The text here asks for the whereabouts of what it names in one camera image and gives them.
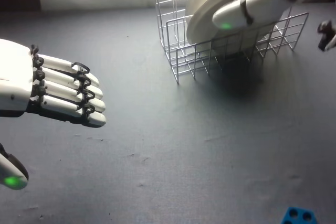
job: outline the blue object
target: blue object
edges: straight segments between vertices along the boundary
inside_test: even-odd
[[[290,207],[281,224],[317,224],[317,221],[312,211]]]

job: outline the metal wire rack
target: metal wire rack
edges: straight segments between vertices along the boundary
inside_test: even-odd
[[[212,66],[219,65],[223,69],[225,63],[240,57],[251,62],[254,55],[264,60],[269,51],[277,56],[283,46],[294,50],[309,16],[308,13],[292,16],[292,9],[289,9],[285,18],[278,22],[190,45],[186,29],[187,19],[192,15],[184,16],[186,1],[156,0],[155,5],[160,42],[177,83],[181,74],[191,73],[194,78],[197,70],[209,74]],[[265,34],[265,29],[267,34],[260,38],[259,33]]]

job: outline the robotic hand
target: robotic hand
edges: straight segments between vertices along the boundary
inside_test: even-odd
[[[311,0],[235,0],[215,12],[213,24],[219,29],[243,29],[253,23],[272,23],[277,20],[279,13],[293,4],[309,1]],[[336,28],[332,27],[331,22],[323,22],[318,32],[323,34],[319,45],[321,50],[336,46]]]
[[[0,51],[0,116],[28,112],[87,127],[106,124],[103,93],[88,67],[38,54],[36,45],[29,49],[0,39]],[[0,184],[22,189],[28,179],[24,166],[0,144]]]

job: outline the green light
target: green light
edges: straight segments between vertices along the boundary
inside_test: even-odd
[[[19,187],[21,184],[20,178],[18,177],[7,177],[5,178],[4,182],[6,186],[13,187],[13,188]]]
[[[222,29],[228,30],[231,29],[232,25],[229,23],[222,23]]]

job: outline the gray table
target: gray table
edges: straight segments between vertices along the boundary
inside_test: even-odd
[[[318,50],[316,28],[336,8],[295,12],[307,10],[294,53],[179,86],[152,9],[1,14],[1,38],[91,68],[108,124],[1,118],[1,142],[30,181],[0,187],[0,223],[280,223],[289,206],[334,223],[336,56]]]

